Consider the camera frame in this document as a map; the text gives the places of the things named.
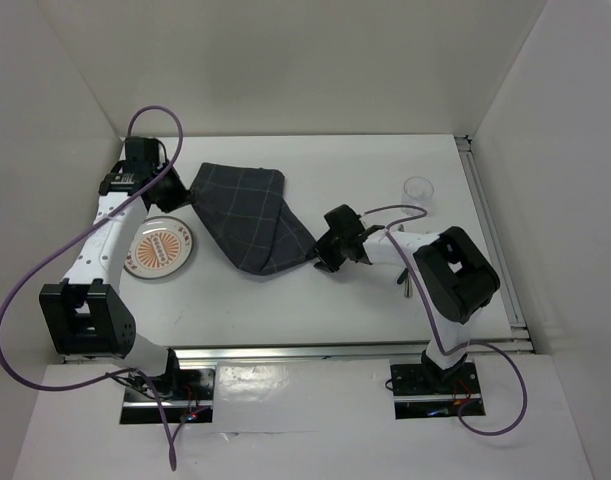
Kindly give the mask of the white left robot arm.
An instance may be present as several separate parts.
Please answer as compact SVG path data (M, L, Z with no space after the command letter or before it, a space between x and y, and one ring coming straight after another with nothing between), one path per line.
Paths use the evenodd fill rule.
M155 138L131 136L99 186L96 231L89 235L57 284L46 284L39 304L56 351L64 356L111 358L147 375L148 389L161 399L181 390L176 354L137 332L119 295L124 262L150 207L170 213L188 204L189 191Z

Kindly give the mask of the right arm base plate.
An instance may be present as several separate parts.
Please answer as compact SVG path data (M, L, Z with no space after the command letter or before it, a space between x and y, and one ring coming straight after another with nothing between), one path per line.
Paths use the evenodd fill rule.
M473 362L467 361L447 380L432 383L420 363L390 365L385 388L393 395L397 420L485 416L485 406Z

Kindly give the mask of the dark checked cloth placemat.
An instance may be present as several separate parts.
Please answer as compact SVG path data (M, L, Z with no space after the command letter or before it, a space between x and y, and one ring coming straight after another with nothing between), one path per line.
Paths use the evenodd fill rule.
M284 198L276 169L203 163L191 185L192 207L220 250L238 270L269 276L310 260L315 239Z

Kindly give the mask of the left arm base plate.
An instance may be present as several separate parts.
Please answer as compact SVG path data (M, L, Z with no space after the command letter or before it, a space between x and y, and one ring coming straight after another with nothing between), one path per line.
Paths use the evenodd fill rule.
M180 369L174 383L154 378L166 420L172 425L181 422L207 424L213 420L213 400L216 369L207 366L197 369ZM127 374L117 381L124 388L120 423L122 425L160 424L155 396L145 380L135 374Z

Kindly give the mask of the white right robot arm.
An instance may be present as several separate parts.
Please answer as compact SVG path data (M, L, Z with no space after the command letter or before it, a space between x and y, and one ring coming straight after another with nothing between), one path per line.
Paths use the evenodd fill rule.
M459 226L425 234L394 231L396 221L367 226L347 205L331 210L324 219L328 230L308 252L317 269L333 273L350 260L406 271L431 329L421 355L421 379L429 390L445 391L465 363L471 323L500 289L490 262Z

